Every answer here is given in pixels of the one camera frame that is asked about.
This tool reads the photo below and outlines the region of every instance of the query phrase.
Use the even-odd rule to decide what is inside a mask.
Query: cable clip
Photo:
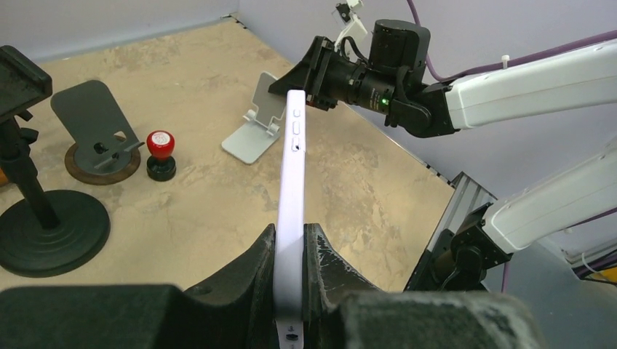
[[[510,56],[508,56],[508,55],[501,56],[501,65],[503,66],[503,69],[508,68],[508,61],[509,60],[510,60]]]

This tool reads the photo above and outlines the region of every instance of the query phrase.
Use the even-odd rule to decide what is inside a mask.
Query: black tripod pole
[[[29,154],[27,142],[21,137],[15,118],[0,124],[0,167],[7,178],[15,183],[43,229],[53,229],[60,224],[56,212],[45,196],[38,174]]]

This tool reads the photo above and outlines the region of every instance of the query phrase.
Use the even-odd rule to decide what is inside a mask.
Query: wire
[[[617,213],[617,207],[615,207],[613,209],[609,209],[608,211],[604,211],[604,212],[602,212],[600,214],[596,214],[595,216],[593,216],[591,218],[587,218],[586,220],[584,220],[582,222],[578,222],[575,225],[571,225],[568,228],[574,228],[574,227],[576,227],[578,225],[589,223],[589,222],[594,221],[594,220],[598,220],[598,219],[600,219],[602,217],[606,217],[606,216],[611,215],[613,213]]]
[[[615,254],[616,252],[617,252],[617,249],[614,249],[613,251],[608,252],[607,254],[589,263],[589,267],[591,267],[593,270],[598,270],[598,271],[602,271],[606,268],[609,268],[610,266],[612,266],[613,264],[617,262],[617,254]],[[573,270],[574,270],[574,273],[579,278],[583,278],[585,276],[589,276],[594,273],[594,272],[591,272],[590,271],[591,269],[587,268],[585,265],[574,268]]]
[[[415,24],[421,25],[420,17],[418,16],[418,10],[415,8],[415,5],[413,4],[413,0],[407,0],[407,4],[409,5],[409,8],[411,10],[411,15],[413,16],[413,20]],[[553,57],[555,55],[560,55],[564,52],[572,51],[574,49],[580,49],[585,46],[598,44],[600,42],[613,40],[613,39],[617,39],[617,30],[608,31],[606,33],[601,33],[596,36],[590,36],[589,38],[573,41],[573,42],[570,42],[568,44],[561,45],[558,47],[553,47],[552,49],[546,49],[544,51],[533,53],[531,55],[509,60],[508,66],[514,67],[517,65],[535,62],[537,60],[542,60],[544,58]],[[431,58],[427,54],[426,55],[426,67],[429,69],[429,72],[433,76],[433,79],[439,82],[443,82],[443,81],[456,80],[456,79],[462,78],[463,76],[468,76],[472,74],[480,74],[480,73],[487,73],[489,71],[497,71],[503,68],[503,63],[499,62],[499,63],[493,63],[489,65],[481,65],[479,67],[467,69],[466,71],[461,71],[460,73],[444,78],[440,76],[439,74],[437,74],[437,72],[435,71],[435,68],[433,67],[433,63],[431,62]]]
[[[597,273],[597,270],[594,270],[592,267],[589,266],[589,264],[587,264],[587,262],[585,261],[585,252],[581,253],[581,261],[583,261],[583,265],[591,272],[593,273]]]
[[[356,45],[356,41],[354,40],[354,38],[352,38],[351,36],[345,36],[343,38],[343,40],[341,40],[341,55],[345,58],[345,59],[349,59],[349,57],[347,57],[347,52],[345,52],[345,43],[349,41],[349,44],[351,45],[351,49],[354,50],[354,54],[356,54],[356,56],[362,61],[364,62],[366,65],[368,65],[368,59],[362,54],[362,52],[360,52],[360,49],[358,48],[358,45]]]
[[[459,269],[454,268],[454,270],[452,270],[452,273],[450,273],[450,275],[444,280],[443,284],[439,287],[437,291],[443,291],[447,284],[452,281],[452,279],[455,278],[460,272],[461,271]]]
[[[503,278],[501,279],[501,293],[506,293],[508,288],[508,278],[510,274],[510,261],[503,264]]]

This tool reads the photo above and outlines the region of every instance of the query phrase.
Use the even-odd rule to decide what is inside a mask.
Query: round black base
[[[146,168],[148,176],[157,182],[171,180],[175,176],[175,160],[171,156],[163,163],[150,156],[146,162]]]
[[[0,266],[11,273],[46,278],[91,260],[105,245],[111,224],[96,198],[72,190],[46,193],[60,225],[43,229],[25,200],[0,216]]]

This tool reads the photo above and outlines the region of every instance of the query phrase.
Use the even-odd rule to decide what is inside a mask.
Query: white wall
[[[238,0],[1,0],[0,45],[41,62],[203,25],[237,9]]]
[[[296,62],[315,35],[338,35],[331,12],[341,1],[240,0],[239,19]],[[416,0],[415,5],[421,24],[431,31],[429,54],[442,76],[498,62],[501,55],[519,57],[617,29],[615,0]],[[405,0],[365,0],[359,15],[369,30],[380,18],[413,21]],[[369,46],[370,37],[362,51],[367,54]],[[434,82],[428,72],[425,81]],[[362,113],[383,125],[382,116]],[[415,139],[403,129],[384,132],[447,177],[465,171],[502,197],[599,151],[617,135],[617,105],[507,121],[429,140]],[[617,217],[607,217],[571,235],[554,234],[551,240],[576,253],[615,236]]]

